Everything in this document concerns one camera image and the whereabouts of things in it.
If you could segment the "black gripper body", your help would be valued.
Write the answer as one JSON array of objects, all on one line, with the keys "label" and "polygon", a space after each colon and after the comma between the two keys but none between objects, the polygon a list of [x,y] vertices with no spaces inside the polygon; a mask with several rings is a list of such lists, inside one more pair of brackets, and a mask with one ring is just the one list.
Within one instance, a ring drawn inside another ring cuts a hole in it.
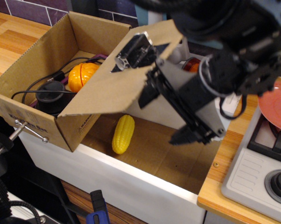
[{"label": "black gripper body", "polygon": [[147,84],[153,84],[185,125],[203,126],[207,133],[203,144],[226,133],[224,125],[215,108],[216,96],[203,85],[198,73],[179,69],[167,60],[158,58],[155,67],[148,71]]}]

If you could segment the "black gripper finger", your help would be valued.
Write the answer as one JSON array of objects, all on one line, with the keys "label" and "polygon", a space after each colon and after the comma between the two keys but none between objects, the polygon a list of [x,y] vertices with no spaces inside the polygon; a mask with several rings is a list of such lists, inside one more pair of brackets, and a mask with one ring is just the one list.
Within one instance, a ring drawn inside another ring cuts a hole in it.
[{"label": "black gripper finger", "polygon": [[151,101],[159,96],[158,89],[153,84],[147,84],[138,99],[138,105],[141,109],[146,107]]},{"label": "black gripper finger", "polygon": [[202,142],[206,133],[207,130],[203,126],[185,125],[172,135],[169,143],[177,146],[194,142]]}]

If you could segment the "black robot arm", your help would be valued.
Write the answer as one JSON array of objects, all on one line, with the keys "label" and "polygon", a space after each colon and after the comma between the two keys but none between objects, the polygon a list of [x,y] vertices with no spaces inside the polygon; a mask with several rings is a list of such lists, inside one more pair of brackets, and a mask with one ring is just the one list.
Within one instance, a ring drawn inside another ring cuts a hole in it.
[{"label": "black robot arm", "polygon": [[225,129],[215,99],[223,103],[231,94],[262,96],[274,89],[281,76],[281,0],[137,0],[147,10],[167,13],[183,36],[223,46],[199,63],[198,71],[178,69],[157,58],[147,73],[138,101],[145,107],[159,95],[170,103],[185,125],[170,143],[204,144],[221,137]]}]

